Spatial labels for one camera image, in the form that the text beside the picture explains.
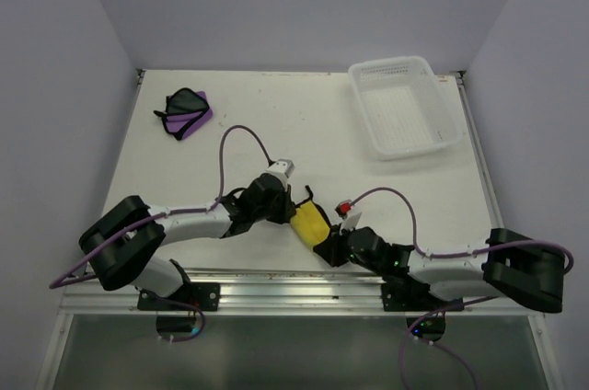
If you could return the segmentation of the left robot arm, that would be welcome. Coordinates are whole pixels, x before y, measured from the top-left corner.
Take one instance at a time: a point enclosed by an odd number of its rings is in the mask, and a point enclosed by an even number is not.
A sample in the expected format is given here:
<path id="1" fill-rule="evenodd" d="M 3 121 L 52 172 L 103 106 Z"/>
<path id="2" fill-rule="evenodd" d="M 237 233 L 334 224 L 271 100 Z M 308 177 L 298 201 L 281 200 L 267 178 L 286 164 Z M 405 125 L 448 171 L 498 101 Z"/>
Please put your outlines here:
<path id="1" fill-rule="evenodd" d="M 194 208 L 154 207 L 132 195 L 87 229 L 78 244 L 104 290 L 133 285 L 178 310 L 189 303 L 191 287 L 179 265 L 156 251 L 197 238 L 242 235 L 260 221 L 287 224 L 295 214 L 288 178 L 269 169 L 217 204 Z"/>

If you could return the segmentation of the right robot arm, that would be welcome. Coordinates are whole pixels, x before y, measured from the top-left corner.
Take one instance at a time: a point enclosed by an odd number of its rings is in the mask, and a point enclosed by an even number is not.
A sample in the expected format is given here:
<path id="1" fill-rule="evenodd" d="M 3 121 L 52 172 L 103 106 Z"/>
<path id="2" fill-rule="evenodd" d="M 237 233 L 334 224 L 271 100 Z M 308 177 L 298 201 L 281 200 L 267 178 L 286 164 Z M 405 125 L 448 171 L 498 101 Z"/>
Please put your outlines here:
<path id="1" fill-rule="evenodd" d="M 331 267 L 353 263 L 380 277 L 387 312 L 462 307 L 480 297 L 506 297 L 541 313 L 562 310 L 563 251 L 503 228 L 491 230 L 480 249 L 460 258 L 423 257 L 410 245 L 386 242 L 370 227 L 335 226 L 312 250 Z"/>

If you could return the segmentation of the purple grey towel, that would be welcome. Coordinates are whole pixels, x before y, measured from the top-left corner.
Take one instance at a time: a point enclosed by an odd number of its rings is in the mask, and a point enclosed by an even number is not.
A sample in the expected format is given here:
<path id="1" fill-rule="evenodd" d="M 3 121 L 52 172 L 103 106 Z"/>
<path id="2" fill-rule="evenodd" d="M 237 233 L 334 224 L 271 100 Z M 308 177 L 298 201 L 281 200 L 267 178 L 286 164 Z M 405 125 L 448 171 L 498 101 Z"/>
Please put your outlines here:
<path id="1" fill-rule="evenodd" d="M 164 110 L 154 110 L 164 131 L 181 142 L 199 130 L 213 117 L 213 109 L 204 91 L 188 87 L 166 96 Z"/>

